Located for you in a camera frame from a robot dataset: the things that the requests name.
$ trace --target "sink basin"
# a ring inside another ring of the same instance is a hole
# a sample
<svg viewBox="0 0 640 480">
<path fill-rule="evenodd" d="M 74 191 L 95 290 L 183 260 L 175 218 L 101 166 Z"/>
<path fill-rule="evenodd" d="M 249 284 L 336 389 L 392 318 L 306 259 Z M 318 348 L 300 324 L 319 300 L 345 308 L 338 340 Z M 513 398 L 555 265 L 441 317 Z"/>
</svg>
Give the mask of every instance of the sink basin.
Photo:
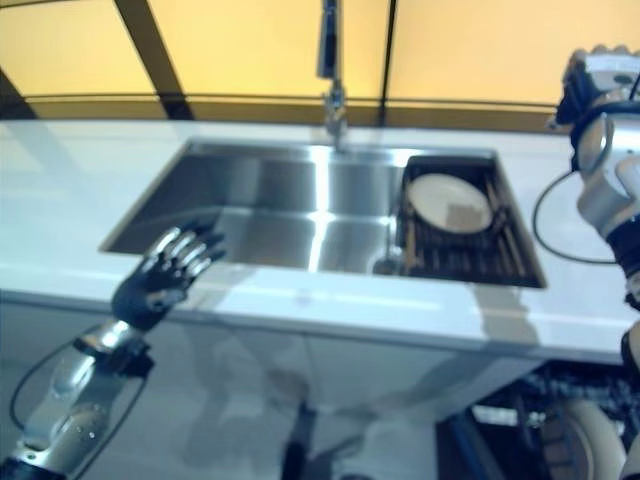
<svg viewBox="0 0 640 480">
<path fill-rule="evenodd" d="M 490 150 L 184 145 L 102 246 L 141 253 L 165 229 L 215 218 L 231 262 L 373 273 L 397 253 L 410 157 L 491 159 Z"/>
</svg>

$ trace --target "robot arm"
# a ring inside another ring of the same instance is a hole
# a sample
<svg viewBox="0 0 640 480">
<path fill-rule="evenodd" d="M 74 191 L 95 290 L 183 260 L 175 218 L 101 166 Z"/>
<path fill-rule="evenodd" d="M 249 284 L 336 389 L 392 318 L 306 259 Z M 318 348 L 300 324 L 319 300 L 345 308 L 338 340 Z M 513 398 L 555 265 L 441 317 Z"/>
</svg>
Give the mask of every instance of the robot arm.
<svg viewBox="0 0 640 480">
<path fill-rule="evenodd" d="M 572 128 L 572 168 L 583 180 L 578 210 L 613 250 L 627 278 L 626 301 L 640 311 L 639 76 L 640 51 L 576 51 L 564 75 L 556 122 Z M 640 323 L 625 334 L 622 357 L 640 379 Z M 640 478 L 640 439 L 620 478 Z"/>
<path fill-rule="evenodd" d="M 165 232 L 113 296 L 115 318 L 75 339 L 54 371 L 49 391 L 26 422 L 0 469 L 6 480 L 63 480 L 101 443 L 111 406 L 128 379 L 146 376 L 152 361 L 143 336 L 191 284 L 224 255 L 212 225 Z"/>
</svg>

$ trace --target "white plate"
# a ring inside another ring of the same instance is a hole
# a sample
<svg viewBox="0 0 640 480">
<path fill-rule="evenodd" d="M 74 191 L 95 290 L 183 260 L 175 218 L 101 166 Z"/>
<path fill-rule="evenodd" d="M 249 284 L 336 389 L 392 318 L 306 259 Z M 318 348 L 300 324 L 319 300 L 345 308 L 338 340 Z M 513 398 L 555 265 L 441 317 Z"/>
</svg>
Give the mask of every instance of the white plate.
<svg viewBox="0 0 640 480">
<path fill-rule="evenodd" d="M 556 404 L 540 429 L 544 457 L 554 480 L 617 479 L 626 459 L 613 422 L 591 400 Z M 561 462 L 571 462 L 560 466 Z"/>
<path fill-rule="evenodd" d="M 409 202 L 425 222 L 451 233 L 478 233 L 491 225 L 487 197 L 469 182 L 452 175 L 431 173 L 408 188 Z"/>
</svg>

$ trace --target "white countertop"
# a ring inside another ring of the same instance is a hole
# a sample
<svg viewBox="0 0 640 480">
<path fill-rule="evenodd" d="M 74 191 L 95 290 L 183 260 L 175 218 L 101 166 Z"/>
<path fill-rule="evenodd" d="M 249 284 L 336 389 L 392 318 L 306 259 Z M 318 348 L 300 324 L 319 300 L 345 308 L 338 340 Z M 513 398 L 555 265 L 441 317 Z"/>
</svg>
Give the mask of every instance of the white countertop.
<svg viewBox="0 0 640 480">
<path fill-rule="evenodd" d="M 199 122 L 0 122 L 0 289 L 108 301 L 137 258 L 98 251 L 192 136 L 326 142 L 321 129 Z M 352 129 L 374 146 L 497 150 L 529 226 L 540 191 L 569 166 L 558 136 Z M 578 216 L 580 181 L 552 193 L 542 233 L 574 254 L 611 257 Z M 221 263 L 184 308 L 227 322 L 454 349 L 617 362 L 635 319 L 618 268 L 570 263 L 536 247 L 547 288 L 516 289 Z"/>
</svg>

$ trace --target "black dish rack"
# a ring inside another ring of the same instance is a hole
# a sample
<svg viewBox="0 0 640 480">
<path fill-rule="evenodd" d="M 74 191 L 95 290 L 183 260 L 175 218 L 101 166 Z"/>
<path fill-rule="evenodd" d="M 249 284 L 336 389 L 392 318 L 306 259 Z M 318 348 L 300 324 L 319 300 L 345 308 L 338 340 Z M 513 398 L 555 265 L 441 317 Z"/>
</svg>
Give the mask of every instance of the black dish rack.
<svg viewBox="0 0 640 480">
<path fill-rule="evenodd" d="M 447 174 L 480 190 L 493 212 L 479 233 L 446 232 L 420 219 L 406 195 L 408 185 L 426 174 Z M 405 274 L 496 285 L 543 288 L 544 279 L 531 239 L 519 218 L 496 159 L 412 157 L 402 179 L 398 244 Z"/>
</svg>

